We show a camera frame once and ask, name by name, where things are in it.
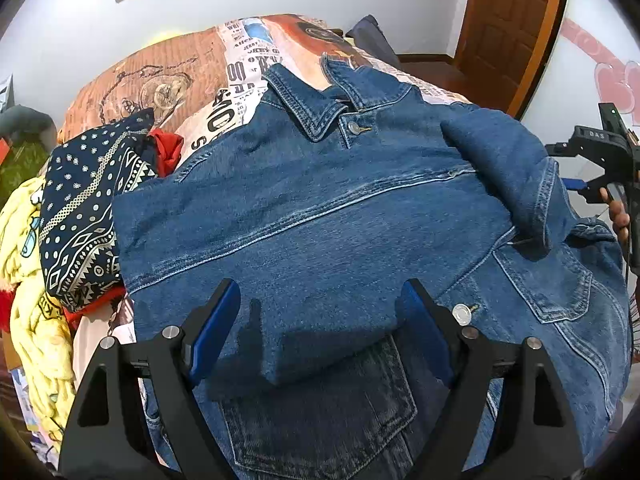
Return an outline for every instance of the yellow plush fabric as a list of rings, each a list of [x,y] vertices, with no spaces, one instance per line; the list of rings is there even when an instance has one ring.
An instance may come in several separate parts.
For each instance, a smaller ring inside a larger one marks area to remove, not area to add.
[[[0,212],[0,286],[18,285],[11,337],[35,415],[58,450],[76,391],[72,341],[60,304],[44,291],[36,240],[44,178],[23,183]]]

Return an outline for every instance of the brown door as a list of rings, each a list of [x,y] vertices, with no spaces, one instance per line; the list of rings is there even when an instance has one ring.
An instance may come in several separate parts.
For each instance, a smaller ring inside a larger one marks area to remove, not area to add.
[[[561,0],[468,0],[455,65],[466,97],[517,115],[529,94]]]

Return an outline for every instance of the denim fabric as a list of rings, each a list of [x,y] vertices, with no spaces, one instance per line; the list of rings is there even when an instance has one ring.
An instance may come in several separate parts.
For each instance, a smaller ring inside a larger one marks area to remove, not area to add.
[[[628,375],[613,235],[574,214],[557,163],[520,123],[322,65],[323,92],[273,66],[249,124],[116,197],[138,338],[180,324],[232,277],[238,320],[194,394],[236,472],[402,478],[447,395],[396,305],[416,277],[440,304],[471,307],[491,338],[542,339],[591,457]],[[494,381],[468,465],[484,456],[499,395]]]

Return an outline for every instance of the white wall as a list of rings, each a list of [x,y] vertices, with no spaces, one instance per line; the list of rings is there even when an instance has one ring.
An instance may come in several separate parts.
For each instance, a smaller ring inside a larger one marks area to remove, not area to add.
[[[447,49],[456,0],[26,0],[0,39],[0,78],[57,126],[79,89],[165,31],[293,12],[349,30],[373,14],[398,53]]]
[[[449,54],[451,57],[454,57],[456,55],[458,40],[460,39],[460,32],[462,31],[462,22],[465,19],[466,1],[467,0],[456,1],[456,9],[453,14],[449,43],[447,45],[447,54]]]
[[[640,42],[612,1],[568,0],[565,17],[596,37],[622,63],[640,62]],[[568,139],[576,124],[601,128],[595,67],[590,56],[559,36],[522,123],[545,143]],[[623,119],[627,126],[633,126],[630,114]],[[640,134],[640,127],[635,130]],[[588,180],[598,173],[597,167],[583,158],[559,161],[565,177]]]

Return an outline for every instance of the bandana patterned fabric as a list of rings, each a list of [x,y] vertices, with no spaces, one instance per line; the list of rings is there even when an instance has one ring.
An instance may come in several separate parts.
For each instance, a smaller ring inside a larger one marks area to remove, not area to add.
[[[53,150],[38,242],[46,291],[70,312],[122,282],[111,202],[156,176],[153,124],[147,108]]]

